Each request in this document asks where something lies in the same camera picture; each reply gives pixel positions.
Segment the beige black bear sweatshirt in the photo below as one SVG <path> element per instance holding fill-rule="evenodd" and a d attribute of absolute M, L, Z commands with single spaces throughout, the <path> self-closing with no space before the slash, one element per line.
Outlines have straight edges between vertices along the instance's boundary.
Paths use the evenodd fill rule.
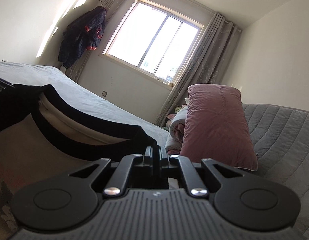
<path fill-rule="evenodd" d="M 118 162 L 157 144 L 140 126 L 78 111 L 51 85 L 13 86 L 0 97 L 0 239 L 18 223 L 47 231 L 78 224 L 80 211 L 97 207 L 81 181 L 102 160 Z"/>

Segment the folded grey pink quilt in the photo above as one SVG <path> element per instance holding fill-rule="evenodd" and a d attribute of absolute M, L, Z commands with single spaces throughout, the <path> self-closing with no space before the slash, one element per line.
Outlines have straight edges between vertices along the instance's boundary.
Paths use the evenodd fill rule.
<path fill-rule="evenodd" d="M 183 105 L 183 107 L 176 113 L 173 121 L 168 120 L 166 123 L 166 127 L 169 129 L 169 135 L 165 144 L 166 152 L 180 152 L 183 143 L 187 110 L 188 106 Z"/>

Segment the small pink pillow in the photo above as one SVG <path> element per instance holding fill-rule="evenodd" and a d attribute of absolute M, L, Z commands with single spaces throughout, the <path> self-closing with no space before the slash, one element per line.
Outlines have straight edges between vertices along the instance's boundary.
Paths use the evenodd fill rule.
<path fill-rule="evenodd" d="M 176 116 L 176 114 L 169 114 L 166 116 L 166 118 L 169 120 L 169 121 L 173 121 L 174 117 Z"/>

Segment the pink velvet pillow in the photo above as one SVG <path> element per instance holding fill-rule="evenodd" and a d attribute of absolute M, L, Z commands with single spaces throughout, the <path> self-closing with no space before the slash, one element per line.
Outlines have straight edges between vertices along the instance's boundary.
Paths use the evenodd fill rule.
<path fill-rule="evenodd" d="M 244 115 L 241 92 L 230 86 L 197 84 L 188 88 L 189 105 L 181 156 L 199 163 L 211 158 L 233 167 L 258 169 Z"/>

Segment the hanging navy jacket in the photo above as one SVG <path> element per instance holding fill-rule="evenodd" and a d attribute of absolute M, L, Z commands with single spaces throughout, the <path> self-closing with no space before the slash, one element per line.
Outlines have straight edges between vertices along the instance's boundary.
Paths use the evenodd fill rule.
<path fill-rule="evenodd" d="M 96 50 L 106 25 L 106 8 L 97 6 L 81 15 L 63 32 L 58 61 L 71 68 L 86 50 Z"/>

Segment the grey patterned curtain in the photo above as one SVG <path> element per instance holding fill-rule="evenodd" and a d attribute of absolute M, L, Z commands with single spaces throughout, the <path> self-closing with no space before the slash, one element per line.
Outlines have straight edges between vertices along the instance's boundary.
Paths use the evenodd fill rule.
<path fill-rule="evenodd" d="M 186 62 L 184 72 L 162 105 L 154 121 L 155 125 L 163 126 L 166 116 L 185 98 L 189 86 L 221 83 L 241 33 L 242 30 L 233 22 L 228 22 L 225 16 L 219 12 L 214 14 Z"/>

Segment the grey quilted headboard cover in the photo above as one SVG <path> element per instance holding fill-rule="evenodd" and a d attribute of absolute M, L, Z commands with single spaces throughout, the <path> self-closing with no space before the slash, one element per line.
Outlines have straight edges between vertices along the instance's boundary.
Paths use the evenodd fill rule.
<path fill-rule="evenodd" d="M 301 201 L 294 229 L 309 239 L 309 112 L 244 104 L 259 168 L 256 174 L 292 189 Z"/>

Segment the window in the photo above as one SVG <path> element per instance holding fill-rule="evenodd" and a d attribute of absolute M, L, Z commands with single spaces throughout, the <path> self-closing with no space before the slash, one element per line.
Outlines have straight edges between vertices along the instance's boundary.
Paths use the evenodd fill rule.
<path fill-rule="evenodd" d="M 202 24 L 180 12 L 136 0 L 102 54 L 173 86 L 202 30 Z"/>

